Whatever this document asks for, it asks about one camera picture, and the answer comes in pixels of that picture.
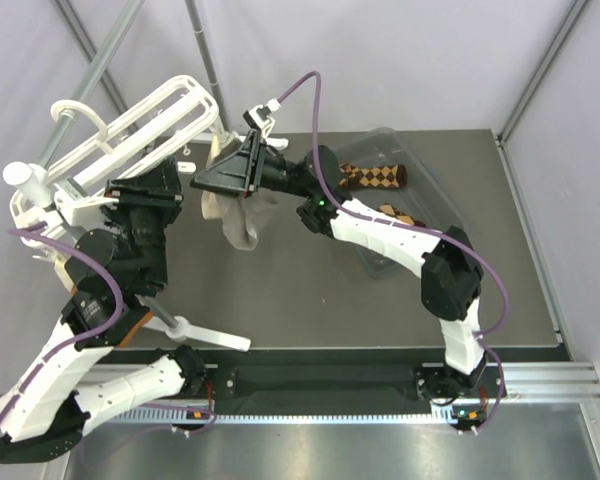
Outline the cream white ribbed sock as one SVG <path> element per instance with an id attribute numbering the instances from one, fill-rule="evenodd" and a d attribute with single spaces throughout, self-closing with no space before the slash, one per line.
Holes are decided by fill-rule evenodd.
<path id="1" fill-rule="evenodd" d="M 201 195 L 201 213 L 205 220 L 220 220 L 222 231 L 237 250 L 253 251 L 261 230 L 279 205 L 268 190 L 259 190 L 247 198 L 228 197 L 208 191 Z"/>

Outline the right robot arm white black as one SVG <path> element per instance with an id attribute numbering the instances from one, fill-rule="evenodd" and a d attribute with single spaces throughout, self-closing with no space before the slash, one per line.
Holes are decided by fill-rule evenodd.
<path id="1" fill-rule="evenodd" d="M 487 363 L 479 322 L 484 271 L 466 232 L 431 230 L 375 211 L 343 190 L 341 177 L 328 147 L 314 142 L 301 161 L 291 162 L 251 130 L 190 184 L 231 199 L 246 199 L 260 189 L 300 197 L 297 214 L 311 232 L 364 247 L 409 270 L 419 279 L 421 303 L 439 320 L 444 339 L 447 383 L 433 394 L 472 394 L 483 383 Z"/>

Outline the white plastic clip hanger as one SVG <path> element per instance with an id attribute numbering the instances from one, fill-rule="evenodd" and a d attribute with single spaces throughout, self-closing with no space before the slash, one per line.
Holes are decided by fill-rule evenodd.
<path id="1" fill-rule="evenodd" d="M 189 75 L 168 79 L 110 122 L 78 100 L 58 100 L 50 114 L 55 122 L 84 118 L 95 129 L 60 159 L 42 166 L 48 172 L 46 184 L 53 193 L 52 206 L 37 207 L 11 186 L 15 192 L 9 211 L 15 227 L 25 229 L 43 223 L 44 235 L 53 239 L 74 227 L 55 206 L 56 182 L 72 179 L 88 196 L 104 196 L 107 181 L 143 174 L 195 138 L 225 131 L 217 101 Z"/>

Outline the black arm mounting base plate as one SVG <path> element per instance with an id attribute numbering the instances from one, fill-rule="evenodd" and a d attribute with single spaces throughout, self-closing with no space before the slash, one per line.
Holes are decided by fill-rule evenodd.
<path id="1" fill-rule="evenodd" d="M 462 395 L 444 374 L 437 365 L 225 364 L 210 373 L 211 399 L 223 415 L 344 416 L 426 413 L 431 400 L 496 398 L 493 367 Z"/>

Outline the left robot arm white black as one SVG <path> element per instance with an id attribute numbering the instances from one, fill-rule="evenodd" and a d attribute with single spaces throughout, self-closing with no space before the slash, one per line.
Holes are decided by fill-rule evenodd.
<path id="1" fill-rule="evenodd" d="M 183 201 L 178 163 L 167 158 L 138 176 L 110 180 L 102 199 L 103 227 L 73 246 L 44 235 L 44 221 L 14 232 L 66 254 L 71 297 L 48 343 L 0 396 L 0 464 L 51 461 L 122 413 L 206 387 L 205 362 L 187 345 L 156 349 L 146 366 L 116 380 L 81 385 L 152 318 L 142 298 L 167 285 L 165 230 Z"/>

